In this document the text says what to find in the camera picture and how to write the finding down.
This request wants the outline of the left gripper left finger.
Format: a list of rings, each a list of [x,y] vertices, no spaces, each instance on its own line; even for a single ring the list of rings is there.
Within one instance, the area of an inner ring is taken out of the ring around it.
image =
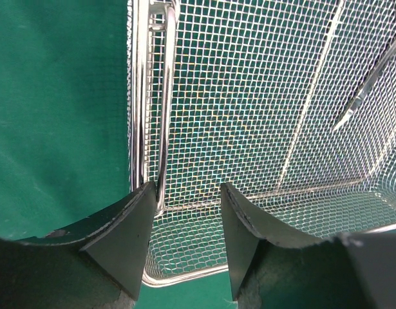
[[[0,238],[0,308],[133,308],[156,211],[147,182],[42,238]]]

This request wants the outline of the steel tweezers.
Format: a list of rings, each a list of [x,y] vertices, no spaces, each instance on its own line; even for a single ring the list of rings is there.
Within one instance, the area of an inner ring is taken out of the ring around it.
[[[357,110],[361,107],[361,104],[364,102],[365,98],[368,96],[369,92],[377,82],[377,80],[382,75],[387,63],[393,58],[396,54],[396,36],[393,42],[390,44],[390,47],[384,52],[382,57],[377,61],[371,72],[366,76],[363,83],[359,86],[356,91],[356,94],[350,99],[348,102],[346,109],[343,111],[341,118],[336,122],[335,126],[332,128],[332,131],[337,131],[343,125],[345,125],[352,116],[357,112]]]

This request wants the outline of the metal mesh tray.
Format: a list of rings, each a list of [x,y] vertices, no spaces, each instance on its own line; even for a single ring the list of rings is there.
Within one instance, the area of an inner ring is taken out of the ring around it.
[[[220,185],[327,238],[396,223],[396,1],[129,1],[130,184],[156,184],[143,284],[227,270]]]

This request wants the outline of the green surgical cloth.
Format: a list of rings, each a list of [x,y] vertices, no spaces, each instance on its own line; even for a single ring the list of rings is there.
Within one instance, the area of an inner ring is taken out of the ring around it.
[[[129,170],[128,2],[0,1],[0,238],[45,237],[141,186]],[[239,307],[227,264],[142,281],[133,308]]]

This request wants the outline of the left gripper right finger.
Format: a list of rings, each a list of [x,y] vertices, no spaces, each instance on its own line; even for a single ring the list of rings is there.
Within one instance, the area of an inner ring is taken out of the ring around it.
[[[239,308],[396,308],[396,223],[317,238],[220,187]]]

